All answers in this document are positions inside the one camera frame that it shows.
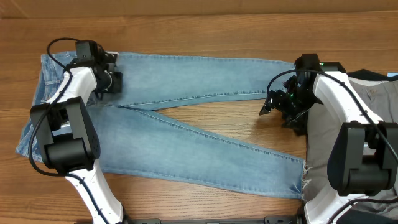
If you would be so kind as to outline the light blue denim jeans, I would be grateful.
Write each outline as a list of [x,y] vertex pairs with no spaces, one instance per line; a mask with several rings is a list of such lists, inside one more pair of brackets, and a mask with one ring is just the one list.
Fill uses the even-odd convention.
[[87,110],[98,134],[104,172],[188,182],[246,194],[300,199],[304,160],[227,138],[161,115],[159,110],[218,101],[256,100],[280,60],[122,52],[123,89]]

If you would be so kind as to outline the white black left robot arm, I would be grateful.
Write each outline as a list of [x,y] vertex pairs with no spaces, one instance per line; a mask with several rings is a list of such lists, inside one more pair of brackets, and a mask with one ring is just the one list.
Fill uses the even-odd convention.
[[30,110],[29,160],[38,173],[69,181],[93,223],[128,223],[101,171],[100,140],[86,109],[92,93],[102,99],[122,91],[123,75],[115,70],[119,54],[93,40],[76,40],[75,48],[76,58],[62,66],[63,82],[53,97]]

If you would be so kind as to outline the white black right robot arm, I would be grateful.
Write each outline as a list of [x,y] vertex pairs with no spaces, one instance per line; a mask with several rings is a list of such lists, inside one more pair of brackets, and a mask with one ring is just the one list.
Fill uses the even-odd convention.
[[307,223],[336,223],[359,202],[392,204],[374,196],[393,187],[397,174],[397,123],[385,122],[355,93],[338,62],[302,54],[289,70],[286,89],[267,89],[260,114],[282,112],[283,127],[304,132],[304,118],[315,103],[326,106],[341,128],[327,163],[328,183],[305,204]]

